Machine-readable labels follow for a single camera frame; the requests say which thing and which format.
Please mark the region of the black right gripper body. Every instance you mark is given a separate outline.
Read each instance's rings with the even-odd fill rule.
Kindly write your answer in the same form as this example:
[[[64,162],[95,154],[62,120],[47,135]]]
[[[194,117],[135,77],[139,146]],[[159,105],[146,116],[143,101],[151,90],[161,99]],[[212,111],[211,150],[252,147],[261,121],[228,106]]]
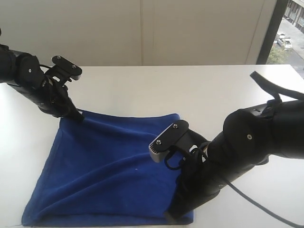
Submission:
[[[194,152],[177,180],[171,214],[186,214],[215,198],[227,185],[217,168],[203,152]]]

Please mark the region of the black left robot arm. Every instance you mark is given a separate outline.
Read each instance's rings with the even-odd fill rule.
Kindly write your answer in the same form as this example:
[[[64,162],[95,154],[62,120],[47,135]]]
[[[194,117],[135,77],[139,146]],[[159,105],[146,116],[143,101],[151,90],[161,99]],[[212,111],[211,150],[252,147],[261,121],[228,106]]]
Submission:
[[[0,46],[0,81],[33,102],[40,111],[56,118],[82,122],[84,117],[68,95],[66,82],[78,80],[82,69],[64,57],[52,57],[53,66],[43,72],[38,58]]]

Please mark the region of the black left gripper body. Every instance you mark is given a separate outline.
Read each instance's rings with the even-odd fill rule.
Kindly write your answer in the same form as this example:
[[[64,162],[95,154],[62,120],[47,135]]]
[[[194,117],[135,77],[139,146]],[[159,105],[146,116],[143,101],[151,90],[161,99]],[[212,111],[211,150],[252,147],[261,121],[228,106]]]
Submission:
[[[55,117],[66,117],[73,111],[67,91],[55,80],[43,80],[33,86],[33,100],[42,112]]]

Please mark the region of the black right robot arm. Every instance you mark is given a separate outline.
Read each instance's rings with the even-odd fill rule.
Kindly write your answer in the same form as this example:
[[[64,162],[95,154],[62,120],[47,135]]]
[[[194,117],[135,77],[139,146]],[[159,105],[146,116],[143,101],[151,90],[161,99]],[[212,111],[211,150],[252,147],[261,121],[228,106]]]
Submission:
[[[304,157],[304,103],[270,101],[239,109],[224,121],[222,132],[212,141],[178,120],[159,137],[167,158],[180,152],[183,159],[176,190],[165,216],[177,221],[212,200],[225,186],[269,156],[288,159]]]

